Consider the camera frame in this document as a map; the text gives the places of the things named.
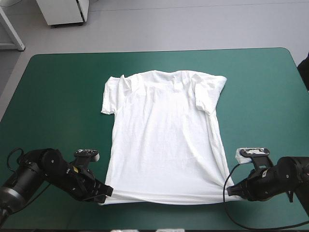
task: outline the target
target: table surface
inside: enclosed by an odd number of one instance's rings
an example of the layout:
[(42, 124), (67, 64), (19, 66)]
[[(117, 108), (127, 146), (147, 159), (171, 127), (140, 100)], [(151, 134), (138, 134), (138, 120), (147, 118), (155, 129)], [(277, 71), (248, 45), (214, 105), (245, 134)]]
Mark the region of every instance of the table surface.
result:
[[(309, 97), (284, 48), (36, 55), (0, 123), (0, 182), (11, 175), (6, 156), (15, 147), (58, 148), (66, 160), (73, 160), (79, 148), (95, 148), (100, 161), (91, 163), (90, 169), (104, 181), (114, 120), (113, 115), (100, 113), (104, 84), (110, 76), (148, 70), (195, 70), (227, 78), (217, 116), (230, 169), (237, 164), (238, 147), (267, 147), (274, 163), (282, 156), (308, 155)], [(241, 165), (234, 182), (247, 177), (252, 168)], [(230, 202), (228, 207), (235, 219), (252, 227), (308, 219), (298, 200), (289, 203), (285, 194), (267, 202)], [(98, 206), (75, 201), (53, 186), (9, 217), (4, 228), (240, 229), (225, 215), (221, 203)]]

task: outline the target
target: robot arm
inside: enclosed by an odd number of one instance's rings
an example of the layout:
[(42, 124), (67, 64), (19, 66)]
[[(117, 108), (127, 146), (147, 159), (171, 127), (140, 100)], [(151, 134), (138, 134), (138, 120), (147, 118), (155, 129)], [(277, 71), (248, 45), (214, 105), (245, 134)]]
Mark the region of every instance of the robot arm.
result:
[(15, 173), (0, 188), (0, 225), (23, 209), (44, 180), (66, 191), (78, 201), (104, 203), (113, 189), (88, 169), (89, 162), (98, 161), (96, 150), (78, 150), (75, 160), (66, 162), (59, 150), (41, 149), (21, 154)]
[(266, 148), (240, 148), (237, 153), (254, 164), (249, 176), (227, 188), (229, 196), (266, 201), (286, 192), (290, 202), (296, 194), (309, 216), (309, 157), (282, 157), (273, 166)]

